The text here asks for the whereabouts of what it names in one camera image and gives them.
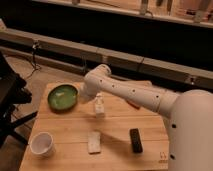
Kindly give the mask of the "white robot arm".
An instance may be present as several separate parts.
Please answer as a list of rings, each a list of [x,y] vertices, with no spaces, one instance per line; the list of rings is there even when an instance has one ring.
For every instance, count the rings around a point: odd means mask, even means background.
[[[213,171],[213,93],[131,84],[110,77],[106,64],[89,71],[80,87],[85,101],[100,91],[131,101],[170,120],[168,171]]]

